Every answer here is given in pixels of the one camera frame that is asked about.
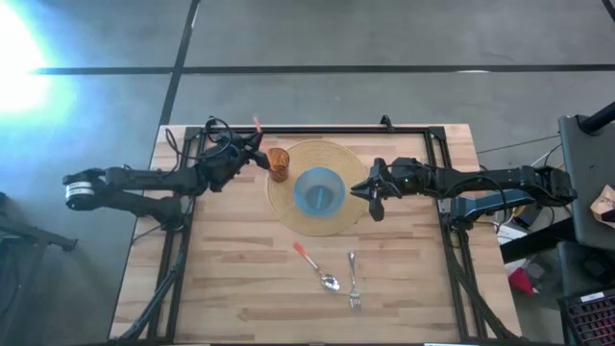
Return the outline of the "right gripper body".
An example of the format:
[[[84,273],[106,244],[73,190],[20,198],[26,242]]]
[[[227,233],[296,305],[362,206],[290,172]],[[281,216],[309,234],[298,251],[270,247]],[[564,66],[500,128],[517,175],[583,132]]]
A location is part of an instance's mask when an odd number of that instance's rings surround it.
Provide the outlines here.
[[[430,189],[435,170],[415,158],[403,157],[389,164],[382,158],[376,158],[373,168],[375,194],[383,198],[425,194]]]

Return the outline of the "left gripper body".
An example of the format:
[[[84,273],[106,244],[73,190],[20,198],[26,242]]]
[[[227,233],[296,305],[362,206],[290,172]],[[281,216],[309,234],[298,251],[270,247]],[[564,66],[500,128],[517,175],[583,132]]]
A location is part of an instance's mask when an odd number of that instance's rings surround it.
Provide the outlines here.
[[[206,177],[211,191],[221,191],[249,163],[250,149],[245,138],[220,138],[206,150]]]

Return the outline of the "silver metal fork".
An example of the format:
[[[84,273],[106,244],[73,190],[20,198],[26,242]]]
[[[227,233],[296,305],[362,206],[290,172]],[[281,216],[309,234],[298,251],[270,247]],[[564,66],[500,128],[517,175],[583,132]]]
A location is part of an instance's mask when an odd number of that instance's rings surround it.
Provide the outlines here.
[[[350,265],[350,279],[351,279],[351,290],[349,293],[350,306],[353,310],[360,310],[361,301],[360,301],[360,294],[357,291],[355,253],[353,251],[349,251],[347,253],[347,259]]]

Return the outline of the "orange-handled metal spoon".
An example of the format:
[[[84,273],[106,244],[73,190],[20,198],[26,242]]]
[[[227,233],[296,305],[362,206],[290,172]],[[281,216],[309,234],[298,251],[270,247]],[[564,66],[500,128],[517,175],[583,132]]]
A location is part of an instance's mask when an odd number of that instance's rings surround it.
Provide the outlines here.
[[[321,285],[330,292],[337,292],[340,289],[338,279],[322,271],[320,266],[308,255],[304,247],[299,242],[293,243],[293,248],[309,263],[320,278]]]

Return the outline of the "amber faceted plastic cup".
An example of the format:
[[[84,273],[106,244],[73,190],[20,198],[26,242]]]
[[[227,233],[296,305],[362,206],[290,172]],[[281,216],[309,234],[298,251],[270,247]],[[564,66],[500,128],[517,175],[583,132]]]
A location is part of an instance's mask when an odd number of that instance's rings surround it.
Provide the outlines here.
[[[283,183],[286,181],[290,164],[289,154],[282,148],[270,148],[267,151],[267,158],[270,163],[270,179],[275,183]]]

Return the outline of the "round woven yellow placemat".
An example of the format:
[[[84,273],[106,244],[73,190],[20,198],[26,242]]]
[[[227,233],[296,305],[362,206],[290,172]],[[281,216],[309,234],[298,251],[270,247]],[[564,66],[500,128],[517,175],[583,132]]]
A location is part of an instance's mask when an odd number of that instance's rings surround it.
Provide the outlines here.
[[[367,177],[366,168],[359,158],[346,147],[322,139],[299,142],[288,148],[287,153],[290,157],[287,180],[283,183],[267,182],[268,198],[279,221],[294,232],[310,236],[335,235],[353,226],[367,209],[366,201],[350,194],[350,187]],[[294,202],[296,180],[314,167],[333,170],[346,186],[344,203],[331,217],[307,216]]]

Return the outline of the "blue plastic bowl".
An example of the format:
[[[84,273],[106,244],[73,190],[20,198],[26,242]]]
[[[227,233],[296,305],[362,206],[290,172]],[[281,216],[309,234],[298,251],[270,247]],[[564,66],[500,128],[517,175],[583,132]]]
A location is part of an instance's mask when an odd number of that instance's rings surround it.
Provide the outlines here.
[[[302,173],[293,188],[299,210],[314,217],[331,217],[344,203],[346,186],[342,178],[326,167],[314,167]]]

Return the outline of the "red box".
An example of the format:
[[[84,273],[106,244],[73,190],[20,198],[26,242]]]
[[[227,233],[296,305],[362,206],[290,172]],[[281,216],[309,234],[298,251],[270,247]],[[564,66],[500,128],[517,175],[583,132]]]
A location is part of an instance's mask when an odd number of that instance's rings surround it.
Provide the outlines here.
[[[534,287],[529,279],[529,276],[526,270],[523,267],[516,268],[509,276],[508,282],[510,286],[519,291],[527,294],[529,296],[534,295]]]

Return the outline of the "dark grey desk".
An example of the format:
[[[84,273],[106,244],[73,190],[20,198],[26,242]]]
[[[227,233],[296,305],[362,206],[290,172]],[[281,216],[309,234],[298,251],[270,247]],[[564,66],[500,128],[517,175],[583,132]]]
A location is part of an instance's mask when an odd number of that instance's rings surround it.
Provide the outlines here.
[[[615,187],[615,123],[606,125],[596,136],[583,132],[578,119],[558,119],[564,165],[577,199],[572,203],[578,243],[615,251],[615,229],[599,222],[591,205],[606,185]]]

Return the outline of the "black metal stand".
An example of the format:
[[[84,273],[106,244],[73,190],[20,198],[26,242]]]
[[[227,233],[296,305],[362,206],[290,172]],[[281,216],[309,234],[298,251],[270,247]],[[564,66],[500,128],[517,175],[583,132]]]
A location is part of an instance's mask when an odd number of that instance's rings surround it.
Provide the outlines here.
[[[19,319],[19,305],[32,286],[49,245],[64,251],[75,249],[77,239],[68,238],[9,217],[9,198],[0,192],[0,346]]]

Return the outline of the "brown paper bag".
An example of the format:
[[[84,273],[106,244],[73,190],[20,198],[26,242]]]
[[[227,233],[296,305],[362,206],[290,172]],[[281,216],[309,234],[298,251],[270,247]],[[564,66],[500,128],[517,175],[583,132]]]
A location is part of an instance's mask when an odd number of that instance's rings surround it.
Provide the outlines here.
[[[615,228],[615,187],[606,185],[590,210],[597,221]]]

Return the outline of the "backlit colourful keyboard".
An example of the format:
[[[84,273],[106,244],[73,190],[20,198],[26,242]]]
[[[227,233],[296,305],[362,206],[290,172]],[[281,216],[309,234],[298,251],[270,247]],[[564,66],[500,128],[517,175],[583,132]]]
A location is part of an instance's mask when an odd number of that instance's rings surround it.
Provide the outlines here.
[[[615,346],[615,286],[558,300],[564,325],[581,346]]]

